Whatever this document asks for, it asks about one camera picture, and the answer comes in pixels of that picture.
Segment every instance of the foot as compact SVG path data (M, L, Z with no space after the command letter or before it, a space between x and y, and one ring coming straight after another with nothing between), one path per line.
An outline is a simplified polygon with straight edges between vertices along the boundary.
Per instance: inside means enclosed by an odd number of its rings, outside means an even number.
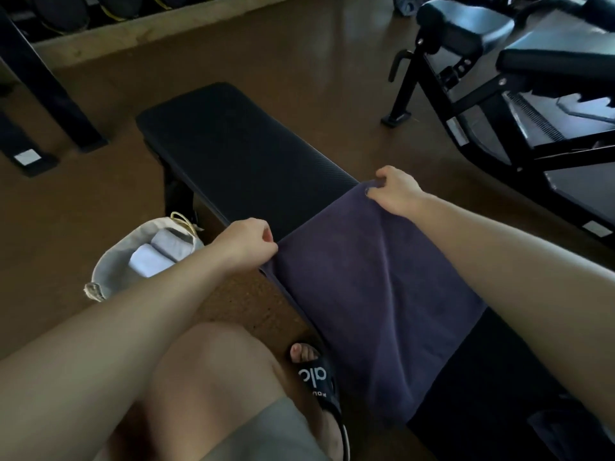
M290 348L290 359L295 364L314 361L319 357L318 351L305 343L295 343ZM323 424L317 441L325 454L333 461L342 461L344 458L344 445L342 433L333 414L322 411Z

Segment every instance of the gray shorts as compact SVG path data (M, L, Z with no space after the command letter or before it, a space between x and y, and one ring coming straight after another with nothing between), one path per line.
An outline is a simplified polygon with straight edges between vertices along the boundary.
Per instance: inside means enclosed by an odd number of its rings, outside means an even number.
M281 398L239 427L202 461L330 461L290 398Z

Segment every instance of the purple towel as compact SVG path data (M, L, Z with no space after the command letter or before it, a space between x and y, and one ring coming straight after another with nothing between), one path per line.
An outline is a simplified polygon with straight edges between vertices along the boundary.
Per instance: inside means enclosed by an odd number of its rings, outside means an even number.
M340 385L405 424L485 303L410 221L351 189L262 270L320 334Z

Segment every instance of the canvas bag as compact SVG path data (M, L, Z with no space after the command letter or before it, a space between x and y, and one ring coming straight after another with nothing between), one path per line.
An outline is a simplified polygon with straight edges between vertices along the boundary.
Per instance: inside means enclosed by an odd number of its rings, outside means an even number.
M100 302L143 279L128 266L130 256L140 246L149 243L158 231L164 229L191 243L191 254L204 246L197 236L199 228L180 213L173 212L170 217L145 222L103 254L94 267L92 281L84 287L86 296Z

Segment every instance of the hand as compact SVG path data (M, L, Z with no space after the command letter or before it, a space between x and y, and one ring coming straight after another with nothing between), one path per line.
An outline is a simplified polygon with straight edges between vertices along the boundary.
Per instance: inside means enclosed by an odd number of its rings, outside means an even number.
M255 269L277 252L269 224L257 218L231 223L211 245L222 250L229 273Z
M412 202L426 195L412 176L394 166L382 167L376 176L385 178L384 186L370 188L367 197L394 215L408 217Z

